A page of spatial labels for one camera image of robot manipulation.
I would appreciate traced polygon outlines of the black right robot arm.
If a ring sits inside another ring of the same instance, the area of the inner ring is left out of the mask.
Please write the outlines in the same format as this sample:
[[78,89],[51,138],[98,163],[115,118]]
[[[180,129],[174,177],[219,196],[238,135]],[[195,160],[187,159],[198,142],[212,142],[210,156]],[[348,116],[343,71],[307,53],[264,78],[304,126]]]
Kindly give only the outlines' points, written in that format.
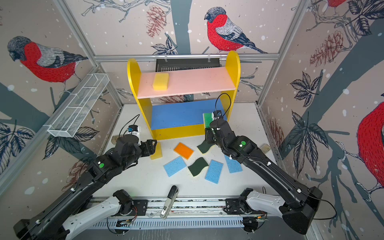
[[277,195],[259,193],[246,188],[240,197],[239,208],[244,214],[263,211],[284,220],[295,232],[305,235],[317,213],[323,193],[289,176],[248,137],[236,136],[222,118],[213,120],[205,129],[209,144],[220,147],[225,156],[249,168],[268,183]]

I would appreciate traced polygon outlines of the green yellow sponge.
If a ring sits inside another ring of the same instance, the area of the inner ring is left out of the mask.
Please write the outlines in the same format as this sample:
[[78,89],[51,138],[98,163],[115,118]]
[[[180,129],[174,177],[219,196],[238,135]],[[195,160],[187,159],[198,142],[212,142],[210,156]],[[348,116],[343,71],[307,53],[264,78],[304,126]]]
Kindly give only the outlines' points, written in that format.
[[213,113],[203,113],[203,124],[205,129],[210,127],[210,123],[213,121],[213,116]]

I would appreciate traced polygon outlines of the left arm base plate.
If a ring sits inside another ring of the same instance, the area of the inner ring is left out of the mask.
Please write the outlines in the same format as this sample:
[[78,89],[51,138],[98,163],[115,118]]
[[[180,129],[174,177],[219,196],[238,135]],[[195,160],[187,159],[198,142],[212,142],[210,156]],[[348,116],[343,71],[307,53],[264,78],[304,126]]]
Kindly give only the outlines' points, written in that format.
[[120,216],[145,216],[148,208],[148,200],[131,200],[121,205],[118,212]]

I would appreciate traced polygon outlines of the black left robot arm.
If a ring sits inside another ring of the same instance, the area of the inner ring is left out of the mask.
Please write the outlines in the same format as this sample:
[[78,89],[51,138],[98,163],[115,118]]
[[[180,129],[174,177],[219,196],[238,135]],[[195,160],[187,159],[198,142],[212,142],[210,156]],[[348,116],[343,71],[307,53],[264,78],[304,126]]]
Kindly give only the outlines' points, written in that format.
[[44,211],[32,219],[22,219],[14,225],[20,240],[61,239],[69,234],[64,222],[88,200],[93,193],[115,176],[135,166],[139,158],[149,157],[156,151],[157,141],[142,142],[135,135],[117,139],[116,146],[97,157],[80,175],[75,184]]

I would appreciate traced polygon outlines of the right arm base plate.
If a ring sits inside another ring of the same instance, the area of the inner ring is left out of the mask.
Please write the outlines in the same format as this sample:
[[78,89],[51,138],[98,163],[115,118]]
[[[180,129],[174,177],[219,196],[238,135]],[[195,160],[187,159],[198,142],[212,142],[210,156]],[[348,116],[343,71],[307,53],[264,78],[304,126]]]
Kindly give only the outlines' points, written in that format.
[[239,199],[225,199],[223,211],[228,215],[248,215],[252,211],[247,210],[246,206]]

